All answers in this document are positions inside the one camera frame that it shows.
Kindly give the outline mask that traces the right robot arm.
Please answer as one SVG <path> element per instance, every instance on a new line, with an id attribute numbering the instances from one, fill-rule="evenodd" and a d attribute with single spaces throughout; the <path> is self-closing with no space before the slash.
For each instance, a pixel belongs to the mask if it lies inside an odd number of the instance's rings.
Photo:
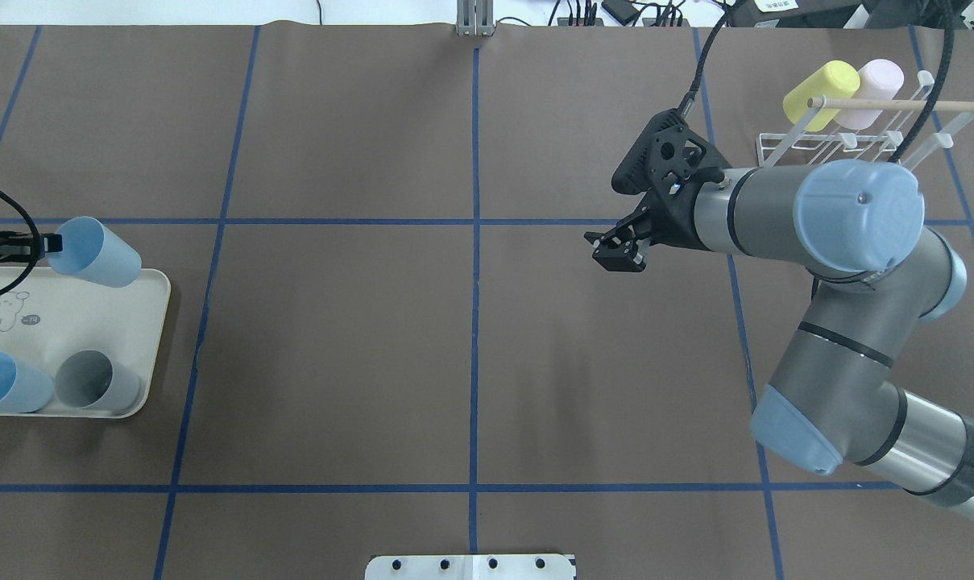
<path id="1" fill-rule="evenodd" d="M 974 521 L 974 419 L 889 381 L 917 327 L 961 300 L 967 274 L 925 223 L 915 175 L 895 163 L 734 168 L 692 130 L 639 136 L 611 179 L 639 196 L 586 232 L 606 271 L 639 272 L 650 247 L 789 262 L 817 282 L 749 432 L 800 470 L 844 463 Z"/>

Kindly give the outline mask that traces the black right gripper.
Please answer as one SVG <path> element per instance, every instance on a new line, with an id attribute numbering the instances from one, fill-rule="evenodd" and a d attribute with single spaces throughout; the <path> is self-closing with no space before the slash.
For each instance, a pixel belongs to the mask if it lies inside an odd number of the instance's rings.
<path id="1" fill-rule="evenodd" d="M 690 129 L 657 132 L 649 151 L 651 188 L 630 214 L 604 232 L 583 234 L 592 258 L 610 272 L 643 272 L 651 245 L 708 249 L 695 225 L 695 206 L 704 184 L 726 177 L 729 162 L 714 144 Z"/>

